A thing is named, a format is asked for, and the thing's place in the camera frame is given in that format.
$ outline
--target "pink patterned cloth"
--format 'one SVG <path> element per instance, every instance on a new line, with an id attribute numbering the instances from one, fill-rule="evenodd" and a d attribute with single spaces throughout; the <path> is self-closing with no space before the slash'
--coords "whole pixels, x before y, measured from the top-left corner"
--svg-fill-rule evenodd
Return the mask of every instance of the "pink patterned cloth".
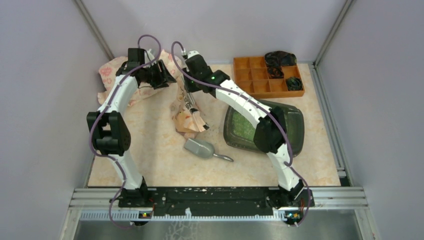
<path id="1" fill-rule="evenodd" d="M 104 88 L 106 88 L 106 91 L 97 93 L 98 103 L 103 104 L 108 98 L 108 95 L 115 84 L 115 74 L 117 73 L 117 70 L 121 67 L 122 63 L 125 62 L 127 59 L 128 58 L 126 56 L 116 57 L 98 69 L 98 73 L 100 74 L 101 80 L 104 84 Z M 159 59 L 163 61 L 169 73 L 175 79 L 181 76 L 181 72 L 177 69 L 177 66 L 175 65 L 170 53 L 167 53 L 165 50 L 162 50 L 162 52 L 160 53 Z M 182 66 L 181 59 L 176 57 L 176 61 L 179 66 Z M 144 86 L 150 86 L 150 85 L 148 83 L 142 82 L 140 84 L 140 87 L 143 87 L 143 88 L 137 89 L 137 91 L 135 91 L 134 95 L 132 95 L 131 99 L 129 100 L 128 106 L 132 106 L 140 102 L 142 99 L 148 98 L 162 91 L 163 89 L 163 88 L 159 88 L 154 90 L 151 87 L 144 87 Z"/>

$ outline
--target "aluminum frame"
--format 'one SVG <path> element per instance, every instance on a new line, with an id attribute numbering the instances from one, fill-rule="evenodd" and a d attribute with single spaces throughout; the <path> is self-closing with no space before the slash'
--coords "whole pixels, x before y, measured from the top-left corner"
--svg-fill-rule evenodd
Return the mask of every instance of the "aluminum frame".
<path id="1" fill-rule="evenodd" d="M 91 17 L 89 11 L 85 7 L 82 0 L 72 0 L 79 9 L 82 17 L 84 18 L 87 26 L 91 30 L 93 36 L 96 38 L 99 46 L 109 60 L 114 58 L 112 50 L 109 48 L 106 40 L 104 39 L 101 31 L 97 27 L 95 21 Z M 332 211 L 332 210 L 355 210 L 358 228 L 364 240 L 378 240 L 380 239 L 374 219 L 371 215 L 368 202 L 362 187 L 355 186 L 349 166 L 346 163 L 346 155 L 344 147 L 337 131 L 337 126 L 329 105 L 326 90 L 324 88 L 322 78 L 318 71 L 319 64 L 325 56 L 335 34 L 337 33 L 343 19 L 345 18 L 351 6 L 356 0 L 346 0 L 340 14 L 338 15 L 331 31 L 329 32 L 324 44 L 322 45 L 316 60 L 309 63 L 309 70 L 311 72 L 315 92 L 318 97 L 318 102 L 321 108 L 322 116 L 324 119 L 325 127 L 328 133 L 331 150 L 334 155 L 334 160 L 337 167 L 339 177 L 348 177 L 353 187 L 311 187 L 314 195 L 315 206 L 311 207 L 311 211 Z M 75 189 L 72 200 L 70 201 L 67 211 L 66 219 L 63 225 L 60 239 L 72 240 L 74 239 L 78 222 L 81 215 L 87 211 L 107 211 L 109 207 L 109 199 L 116 193 L 117 188 L 77 188 Z M 113 211 L 120 211 L 117 203 L 113 204 Z M 146 210 L 146 208 L 128 209 L 128 210 Z M 293 210 L 293 208 L 286 207 L 280 210 Z"/>

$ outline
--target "metal floor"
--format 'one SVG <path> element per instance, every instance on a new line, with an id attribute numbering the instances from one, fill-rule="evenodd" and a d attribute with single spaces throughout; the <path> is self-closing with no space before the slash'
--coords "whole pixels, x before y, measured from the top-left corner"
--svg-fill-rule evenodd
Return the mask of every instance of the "metal floor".
<path id="1" fill-rule="evenodd" d="M 149 222 L 120 229 L 110 221 L 80 221 L 75 240 L 358 240 L 353 210 L 311 211 L 300 228 L 282 222 Z"/>

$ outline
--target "marble pattern surface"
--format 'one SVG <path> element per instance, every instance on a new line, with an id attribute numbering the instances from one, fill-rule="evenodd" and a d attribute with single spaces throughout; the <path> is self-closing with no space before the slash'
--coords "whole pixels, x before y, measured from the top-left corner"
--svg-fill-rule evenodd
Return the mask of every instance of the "marble pattern surface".
<path id="1" fill-rule="evenodd" d="M 269 101 L 289 104 L 303 113 L 305 139 L 302 152 L 294 158 L 293 167 L 310 186 L 339 186 L 339 177 L 320 106 L 307 64 L 299 64 L 305 94 L 302 97 L 274 98 Z M 211 65 L 233 75 L 233 67 Z M 209 94 L 193 94 L 203 119 L 210 129 L 197 138 L 215 146 L 218 154 L 230 156 L 235 162 L 219 158 L 202 159 L 183 148 L 185 139 L 175 132 L 170 105 L 175 100 L 177 85 L 128 107 L 124 119 L 131 133 L 130 151 L 138 170 L 148 186 L 276 186 L 277 176 L 265 154 L 254 153 L 226 144 L 223 137 L 224 118 L 228 105 Z M 96 157 L 89 186 L 120 186 L 122 183 L 107 158 Z"/>

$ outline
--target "scoop handle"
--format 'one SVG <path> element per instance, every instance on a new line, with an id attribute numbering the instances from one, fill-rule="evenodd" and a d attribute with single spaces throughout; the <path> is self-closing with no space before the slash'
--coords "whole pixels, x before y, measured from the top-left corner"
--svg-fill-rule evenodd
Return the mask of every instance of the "scoop handle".
<path id="1" fill-rule="evenodd" d="M 225 155 L 221 155 L 221 154 L 216 154 L 216 153 L 214 153 L 213 155 L 215 157 L 217 157 L 217 158 L 224 159 L 224 160 L 227 160 L 227 161 L 230 161 L 230 162 L 234 162 L 234 160 L 231 157 L 229 157 L 229 156 L 225 156 Z"/>

